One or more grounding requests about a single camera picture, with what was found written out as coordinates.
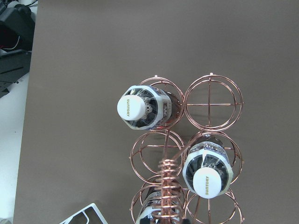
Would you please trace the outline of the black open case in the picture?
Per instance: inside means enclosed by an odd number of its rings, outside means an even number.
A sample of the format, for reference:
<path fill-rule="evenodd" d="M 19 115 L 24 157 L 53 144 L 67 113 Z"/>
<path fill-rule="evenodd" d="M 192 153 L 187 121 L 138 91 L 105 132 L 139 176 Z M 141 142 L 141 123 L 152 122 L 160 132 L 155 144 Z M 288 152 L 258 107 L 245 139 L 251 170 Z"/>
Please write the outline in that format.
<path fill-rule="evenodd" d="M 29 73 L 35 21 L 28 5 L 17 0 L 0 2 L 0 96 Z"/>

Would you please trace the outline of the tea bottle white cap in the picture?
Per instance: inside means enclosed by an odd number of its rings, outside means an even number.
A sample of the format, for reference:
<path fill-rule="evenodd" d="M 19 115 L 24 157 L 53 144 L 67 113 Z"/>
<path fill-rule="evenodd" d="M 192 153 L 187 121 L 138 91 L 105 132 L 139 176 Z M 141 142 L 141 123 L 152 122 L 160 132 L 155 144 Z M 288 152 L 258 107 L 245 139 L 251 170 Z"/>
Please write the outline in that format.
<path fill-rule="evenodd" d="M 150 85 L 133 85 L 121 96 L 117 112 L 135 130 L 154 130 L 171 117 L 171 99 L 161 89 Z"/>

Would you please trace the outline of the white cup rack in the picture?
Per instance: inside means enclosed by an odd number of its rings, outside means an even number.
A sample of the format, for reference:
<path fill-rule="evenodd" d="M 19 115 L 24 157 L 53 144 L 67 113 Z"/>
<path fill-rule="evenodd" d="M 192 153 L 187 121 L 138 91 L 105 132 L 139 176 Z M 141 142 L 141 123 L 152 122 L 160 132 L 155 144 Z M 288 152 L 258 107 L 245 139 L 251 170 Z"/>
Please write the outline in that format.
<path fill-rule="evenodd" d="M 61 224 L 108 224 L 95 203 L 91 203 L 77 211 Z"/>

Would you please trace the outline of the copper wire bottle basket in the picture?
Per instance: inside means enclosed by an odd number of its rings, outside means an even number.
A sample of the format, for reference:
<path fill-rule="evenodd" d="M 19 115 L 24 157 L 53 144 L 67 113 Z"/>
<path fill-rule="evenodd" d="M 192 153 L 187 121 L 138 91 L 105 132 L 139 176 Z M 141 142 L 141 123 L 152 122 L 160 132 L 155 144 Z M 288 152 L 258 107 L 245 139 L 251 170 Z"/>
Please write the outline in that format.
<path fill-rule="evenodd" d="M 133 144 L 129 160 L 142 180 L 130 213 L 135 223 L 150 187 L 161 190 L 162 224 L 242 224 L 244 215 L 231 189 L 242 172 L 243 158 L 237 143 L 226 134 L 239 119 L 243 97 L 231 79 L 210 73 L 195 80 L 186 91 L 164 77 L 145 79 L 138 85 L 163 90 L 171 99 L 171 117 L 154 130 L 144 130 Z M 223 143 L 233 179 L 222 195 L 211 199 L 191 192 L 183 178 L 187 151 L 197 138 L 214 135 Z"/>

